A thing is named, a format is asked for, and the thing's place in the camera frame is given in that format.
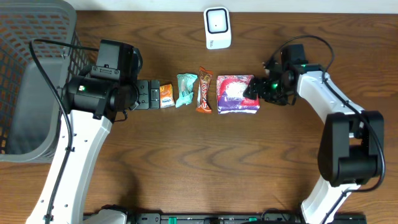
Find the red purple snack bag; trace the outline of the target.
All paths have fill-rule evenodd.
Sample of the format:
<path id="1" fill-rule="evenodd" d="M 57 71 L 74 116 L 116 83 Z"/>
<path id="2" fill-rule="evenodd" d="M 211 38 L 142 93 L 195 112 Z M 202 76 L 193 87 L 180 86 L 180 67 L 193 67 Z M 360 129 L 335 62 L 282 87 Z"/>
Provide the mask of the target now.
<path id="1" fill-rule="evenodd" d="M 254 75 L 218 75 L 216 97 L 218 114 L 246 113 L 256 114 L 260 108 L 259 99 L 244 96 Z"/>

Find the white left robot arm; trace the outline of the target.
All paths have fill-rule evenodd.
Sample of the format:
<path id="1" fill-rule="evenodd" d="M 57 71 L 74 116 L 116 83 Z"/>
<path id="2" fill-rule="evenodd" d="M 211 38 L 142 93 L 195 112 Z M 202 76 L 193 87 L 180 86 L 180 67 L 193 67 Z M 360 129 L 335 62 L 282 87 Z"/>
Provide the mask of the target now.
<path id="1" fill-rule="evenodd" d="M 57 91 L 29 50 L 62 113 L 60 135 L 39 201 L 27 223 L 134 223 L 126 208 L 105 205 L 84 216 L 84 205 L 98 154 L 116 115 L 160 107 L 159 82 L 138 80 L 143 59 L 137 47 L 101 40 L 94 65 Z"/>

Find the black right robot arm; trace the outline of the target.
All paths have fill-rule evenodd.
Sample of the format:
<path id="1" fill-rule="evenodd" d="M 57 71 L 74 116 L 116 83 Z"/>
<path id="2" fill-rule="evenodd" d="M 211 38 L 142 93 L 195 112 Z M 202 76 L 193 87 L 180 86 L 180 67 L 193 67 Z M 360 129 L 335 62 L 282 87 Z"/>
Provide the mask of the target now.
<path id="1" fill-rule="evenodd" d="M 320 178 L 300 208 L 305 223 L 331 223 L 346 198 L 376 190 L 386 174 L 384 118 L 353 103 L 326 69 L 309 63 L 302 44 L 283 45 L 280 62 L 264 63 L 266 78 L 253 78 L 243 95 L 279 106 L 306 100 L 324 127 L 318 151 Z"/>

